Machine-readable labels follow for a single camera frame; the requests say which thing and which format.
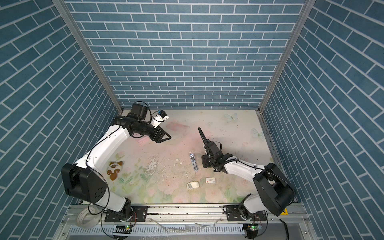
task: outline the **small white box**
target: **small white box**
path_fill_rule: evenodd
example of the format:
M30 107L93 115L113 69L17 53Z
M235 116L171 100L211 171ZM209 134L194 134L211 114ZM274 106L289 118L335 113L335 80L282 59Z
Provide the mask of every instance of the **small white box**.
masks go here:
M209 184L216 184L216 178L214 177L206 177L205 182Z

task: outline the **black mounting plate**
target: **black mounting plate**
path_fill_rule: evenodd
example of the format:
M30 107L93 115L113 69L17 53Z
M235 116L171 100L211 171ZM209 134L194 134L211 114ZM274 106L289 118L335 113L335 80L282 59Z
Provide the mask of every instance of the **black mounting plate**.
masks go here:
M133 213L136 213L136 222L145 222L145 219L147 217L148 206L131 206L131 207L133 209ZM104 221L121 223L121 221L119 221L118 218L115 218L113 214L106 215Z
M241 217L240 211L238 210L239 205L226 205L225 208L225 215L227 216L228 222L244 221ZM256 214L260 218L260 221L266 221L265 211L259 211L256 212Z

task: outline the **metal frame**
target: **metal frame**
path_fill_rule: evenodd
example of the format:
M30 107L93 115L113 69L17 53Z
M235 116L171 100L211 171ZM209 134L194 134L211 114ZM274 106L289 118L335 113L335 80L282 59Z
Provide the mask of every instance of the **metal frame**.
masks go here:
M271 81L270 81L270 83L269 83L269 85L265 91L262 102L260 103L259 111L261 113L264 111L264 108L265 108L269 98L271 97L273 89L275 88L277 81L279 80L279 77L280 77L281 73L283 72L283 68L284 68L285 64L287 63L288 57L291 54L292 49L295 46L297 39L299 38L300 32L303 29L304 23L307 20L315 1L316 0L306 0L302 10L300 11L299 18L297 19L295 27L293 28L291 36L287 42L287 45L284 48L284 52L281 55L279 64L277 65L275 72L272 75Z
M144 235L182 235L182 234L235 234L243 231L242 224L251 221L228 222L223 205L237 204L146 204L148 215L145 222L137 222L132 234L122 236ZM91 229L75 226L76 217L86 205L70 205L53 240L66 240L70 235L103 235L100 223ZM298 223L305 240L317 240L310 219L302 203L293 203L287 207L288 215L279 217L286 223ZM269 223L279 222L269 213ZM102 222L104 230L111 234L117 225L124 223Z
M103 70L101 69L99 63L97 62L95 56L93 55L88 43L85 41L85 38L82 35L79 26L76 24L75 19L73 18L72 14L70 13L64 0L52 0L52 2L55 5L55 7L57 8L57 10L59 11L64 22L67 24L67 27L71 31L73 37L75 38L76 42L80 46L85 57L88 59L89 64L92 66L96 75L99 77L101 84L104 86L109 97L112 99L112 102L115 104L117 110L119 111L119 114L121 114L123 111L123 107L122 107L120 101L118 100L118 98L116 97L115 93L113 92L113 89L110 86L110 84L107 80L107 77L105 76Z

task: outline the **robotic arm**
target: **robotic arm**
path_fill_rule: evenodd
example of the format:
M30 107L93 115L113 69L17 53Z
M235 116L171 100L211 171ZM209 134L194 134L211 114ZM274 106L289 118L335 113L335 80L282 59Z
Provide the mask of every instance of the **robotic arm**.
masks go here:
M202 156L203 167L213 167L214 172L235 174L254 182L258 195L250 194L239 203L239 211L244 219L250 219L258 211L268 209L276 216L293 202L295 190L281 170L273 163L266 166L255 165L239 160L232 154L223 154L215 142L206 139L199 127L199 133L207 153Z
M119 220L125 221L131 216L131 201L123 198L114 192L109 191L104 177L100 174L108 159L115 150L129 136L135 137L138 133L141 136L149 136L157 143L170 140L171 136L158 125L168 119L163 111L157 111L156 117L151 121L144 121L148 107L134 103L129 114L116 116L104 136L74 164L65 164L61 169L65 193L90 203L105 207L110 214L114 214ZM120 170L112 165L116 174Z

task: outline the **metal corner post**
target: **metal corner post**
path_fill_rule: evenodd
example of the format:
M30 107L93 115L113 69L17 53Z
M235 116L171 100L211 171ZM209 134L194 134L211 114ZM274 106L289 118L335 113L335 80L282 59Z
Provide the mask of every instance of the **metal corner post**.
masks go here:
M67 5L65 4L64 0L52 0L53 4L59 11L61 17L63 18L64 22L67 24L67 27L71 31L73 37L75 38L76 42L80 46L81 50L83 51L85 57L88 59L90 65L92 66L93 70L95 71L96 75L98 76L101 84L104 86L105 90L107 91L109 97L112 99L112 102L115 104L117 110L119 113L122 113L123 107L116 97L115 93L113 92L112 87L110 86L107 77L104 75L103 70L101 69L99 63L97 62L95 56L93 55L91 49L88 46L88 43L85 41L84 36L82 35L78 25L75 22L75 19L73 18L72 14L70 13Z
M279 80L279 77L281 73L283 72L283 68L285 64L287 63L288 57L292 52L293 47L295 46L295 43L297 39L299 38L300 32L303 29L304 23L308 18L308 15L310 11L312 10L312 7L314 5L316 0L306 0L305 4L300 12L299 18L297 19L297 22L295 24L295 27L292 30L292 34L288 40L288 43L284 49L283 54L281 55L279 64L277 65L275 72L273 73L273 76L271 78L271 81L265 91L264 97L262 99L262 102L260 103L259 112L262 113L264 111L264 108L271 97L271 94L273 92L273 89L275 88L277 81Z

